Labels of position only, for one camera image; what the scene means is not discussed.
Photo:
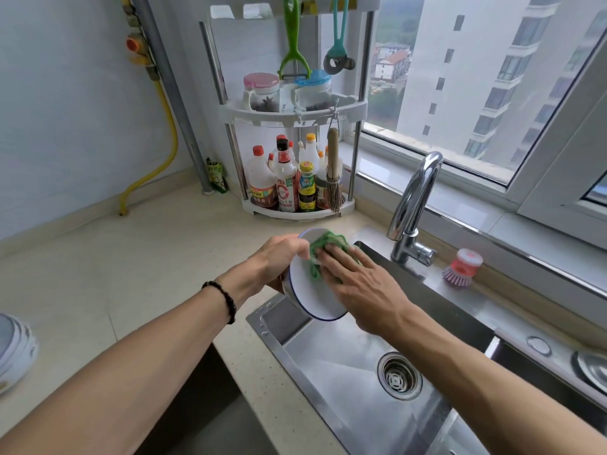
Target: pink dish brush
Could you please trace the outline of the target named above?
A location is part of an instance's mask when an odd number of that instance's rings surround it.
[[[460,249],[457,258],[443,270],[443,278],[456,286],[469,286],[481,265],[482,257],[478,252]]]

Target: person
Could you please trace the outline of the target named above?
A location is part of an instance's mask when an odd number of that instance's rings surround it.
[[[265,284],[281,290],[294,256],[309,253],[297,235],[273,237],[216,282],[238,308]],[[317,258],[360,328],[403,353],[492,454],[607,453],[598,431],[440,327],[360,249]],[[203,288],[80,369],[0,439],[0,454],[134,453],[229,320],[224,294]]]

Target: pink jar lid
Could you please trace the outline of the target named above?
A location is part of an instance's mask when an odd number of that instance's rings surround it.
[[[244,78],[245,86],[248,88],[271,88],[276,86],[280,80],[278,75],[274,73],[264,73],[262,71],[257,73],[249,73]]]

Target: white plastic shelf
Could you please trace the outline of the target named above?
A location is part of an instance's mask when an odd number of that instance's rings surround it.
[[[333,0],[299,0],[304,6],[302,15],[332,13]],[[194,17],[207,19],[272,19],[284,14],[283,0],[190,0]],[[348,11],[378,11],[381,0],[350,0]]]
[[[254,205],[250,199],[242,200],[242,209],[249,214],[261,214],[272,218],[280,218],[283,220],[317,220],[323,217],[335,215],[331,209],[315,210],[313,212],[282,212],[280,210],[266,209],[264,207]],[[354,200],[345,201],[344,205],[339,210],[339,215],[349,215],[354,212]]]
[[[367,101],[359,102],[354,96],[333,94],[337,102],[338,120],[349,122],[362,121],[367,118]],[[220,105],[220,118],[226,124],[245,123],[262,127],[310,127],[329,124],[334,108],[328,110],[315,110],[313,112],[297,112],[292,109],[280,113],[256,112],[242,108],[242,100],[229,100],[227,104]]]

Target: green cloth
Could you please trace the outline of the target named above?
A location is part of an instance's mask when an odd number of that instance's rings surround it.
[[[335,244],[339,246],[344,252],[348,252],[348,241],[346,241],[345,236],[336,235],[332,232],[326,232],[314,241],[314,243],[310,244],[310,255],[316,255],[316,249],[324,249],[327,244]],[[315,264],[310,260],[310,273],[314,279],[318,279],[321,277],[321,266]]]

